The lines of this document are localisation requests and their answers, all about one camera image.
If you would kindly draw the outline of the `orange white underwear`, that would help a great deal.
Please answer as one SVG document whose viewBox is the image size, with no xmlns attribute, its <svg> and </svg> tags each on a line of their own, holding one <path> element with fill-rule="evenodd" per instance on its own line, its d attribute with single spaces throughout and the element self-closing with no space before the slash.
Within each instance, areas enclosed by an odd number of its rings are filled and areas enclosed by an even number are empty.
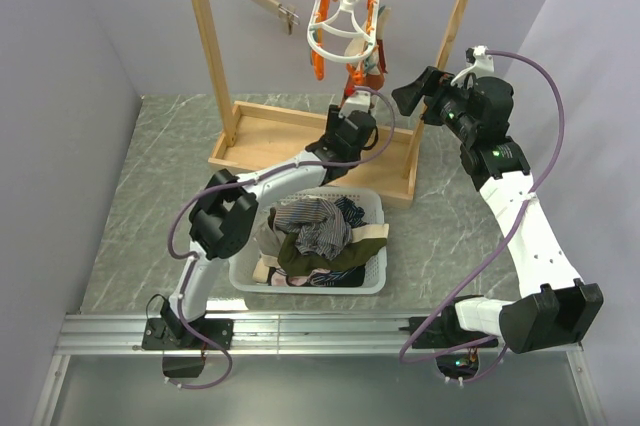
<svg viewBox="0 0 640 426">
<path fill-rule="evenodd" d="M 376 91 L 384 86 L 387 74 L 386 59 L 384 53 L 384 30 L 389 20 L 391 10 L 381 6 L 377 16 L 376 46 L 372 53 L 362 62 L 350 63 L 346 66 L 348 77 L 343 89 L 340 106 L 354 92 L 356 85 L 367 86 Z"/>
</svg>

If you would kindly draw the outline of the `white round clip hanger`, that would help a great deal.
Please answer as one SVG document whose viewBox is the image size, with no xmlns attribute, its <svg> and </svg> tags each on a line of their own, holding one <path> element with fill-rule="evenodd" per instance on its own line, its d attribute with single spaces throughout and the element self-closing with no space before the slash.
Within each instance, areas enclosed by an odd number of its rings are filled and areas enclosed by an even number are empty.
<svg viewBox="0 0 640 426">
<path fill-rule="evenodd" d="M 362 62 L 376 46 L 381 0 L 315 0 L 306 28 L 315 78 L 325 77 L 325 65 Z"/>
</svg>

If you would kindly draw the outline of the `grey striped underwear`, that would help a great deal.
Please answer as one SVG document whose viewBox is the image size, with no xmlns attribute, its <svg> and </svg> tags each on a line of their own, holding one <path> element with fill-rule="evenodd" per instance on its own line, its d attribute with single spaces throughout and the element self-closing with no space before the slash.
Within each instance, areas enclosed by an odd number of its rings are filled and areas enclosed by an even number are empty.
<svg viewBox="0 0 640 426">
<path fill-rule="evenodd" d="M 319 197 L 277 207 L 273 225 L 287 234 L 297 234 L 295 245 L 302 254 L 316 253 L 331 259 L 352 241 L 352 228 L 340 210 L 331 201 Z"/>
</svg>

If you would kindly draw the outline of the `beige underwear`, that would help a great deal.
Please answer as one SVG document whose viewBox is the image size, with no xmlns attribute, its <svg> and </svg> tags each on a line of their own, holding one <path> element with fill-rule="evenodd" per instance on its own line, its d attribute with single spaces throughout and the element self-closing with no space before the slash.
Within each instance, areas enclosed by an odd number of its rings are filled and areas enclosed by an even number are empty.
<svg viewBox="0 0 640 426">
<path fill-rule="evenodd" d="M 254 239 L 263 256 L 277 258 L 287 234 L 264 221 L 257 229 Z"/>
</svg>

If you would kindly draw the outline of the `olive green underwear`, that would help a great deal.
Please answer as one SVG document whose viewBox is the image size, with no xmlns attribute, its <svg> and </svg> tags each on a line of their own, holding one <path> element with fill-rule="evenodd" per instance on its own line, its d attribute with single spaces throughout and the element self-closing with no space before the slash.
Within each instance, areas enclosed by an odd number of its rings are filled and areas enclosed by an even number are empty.
<svg viewBox="0 0 640 426">
<path fill-rule="evenodd" d="M 383 248 L 386 247 L 389 236 L 390 225 L 369 224 L 352 230 L 352 241 L 350 242 L 354 249 L 353 259 L 355 263 L 366 264 L 370 259 L 376 256 Z M 336 269 L 338 270 L 341 263 L 335 263 L 341 253 L 350 254 L 347 251 L 347 243 L 334 257 L 327 259 L 316 253 L 302 254 L 295 245 L 298 235 L 295 233 L 286 236 L 280 249 L 277 261 L 279 266 L 289 275 L 302 276 L 309 274 L 316 269 Z"/>
</svg>

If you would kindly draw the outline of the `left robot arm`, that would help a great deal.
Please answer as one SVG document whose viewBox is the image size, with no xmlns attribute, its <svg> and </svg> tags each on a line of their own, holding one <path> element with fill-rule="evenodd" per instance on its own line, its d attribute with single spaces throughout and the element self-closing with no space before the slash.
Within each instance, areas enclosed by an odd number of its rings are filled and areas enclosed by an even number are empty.
<svg viewBox="0 0 640 426">
<path fill-rule="evenodd" d="M 234 175 L 221 169 L 211 177 L 185 210 L 189 213 L 190 250 L 179 254 L 168 240 L 172 257 L 186 261 L 174 293 L 164 303 L 161 318 L 166 336 L 179 348 L 203 337 L 201 319 L 212 288 L 212 263 L 237 254 L 249 241 L 259 209 L 289 195 L 324 186 L 362 162 L 376 133 L 373 116 L 355 110 L 342 117 L 332 106 L 325 132 L 289 161 L 254 173 Z"/>
</svg>

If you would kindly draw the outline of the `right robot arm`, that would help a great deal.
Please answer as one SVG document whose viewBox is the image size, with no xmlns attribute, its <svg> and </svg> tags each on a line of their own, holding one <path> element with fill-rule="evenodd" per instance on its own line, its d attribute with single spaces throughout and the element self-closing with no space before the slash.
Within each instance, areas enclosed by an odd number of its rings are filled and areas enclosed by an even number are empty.
<svg viewBox="0 0 640 426">
<path fill-rule="evenodd" d="M 519 281 L 516 301 L 452 298 L 437 316 L 444 340 L 460 346 L 495 337 L 519 354 L 581 342 L 603 293 L 562 251 L 537 196 L 541 182 L 508 134 L 513 87 L 473 70 L 454 76 L 428 67 L 392 97 L 404 116 L 424 102 L 424 123 L 459 140 L 462 166 L 500 227 Z"/>
</svg>

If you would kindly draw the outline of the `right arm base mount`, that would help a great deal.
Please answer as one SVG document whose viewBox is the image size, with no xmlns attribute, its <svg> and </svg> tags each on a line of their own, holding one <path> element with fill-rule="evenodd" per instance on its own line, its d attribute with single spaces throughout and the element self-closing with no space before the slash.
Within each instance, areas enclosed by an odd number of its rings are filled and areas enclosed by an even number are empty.
<svg viewBox="0 0 640 426">
<path fill-rule="evenodd" d="M 449 314 L 436 317 L 424 332 L 411 344 L 415 350 L 449 349 L 476 340 L 483 343 L 461 348 L 435 359 L 438 372 L 447 380 L 465 381 L 473 379 L 480 369 L 479 348 L 499 345 L 497 339 L 488 340 L 488 335 L 461 329 Z"/>
</svg>

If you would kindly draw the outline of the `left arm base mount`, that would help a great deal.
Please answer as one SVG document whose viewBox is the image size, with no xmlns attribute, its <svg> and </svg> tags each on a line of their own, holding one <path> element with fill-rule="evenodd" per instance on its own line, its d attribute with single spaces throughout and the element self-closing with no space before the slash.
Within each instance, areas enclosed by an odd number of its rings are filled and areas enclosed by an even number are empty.
<svg viewBox="0 0 640 426">
<path fill-rule="evenodd" d="M 192 326 L 202 336 L 228 350 L 233 337 L 231 319 L 200 318 Z M 205 367 L 205 354 L 216 351 L 180 322 L 170 326 L 163 318 L 147 320 L 141 341 L 143 351 L 161 352 L 162 372 L 170 380 L 197 379 Z"/>
</svg>

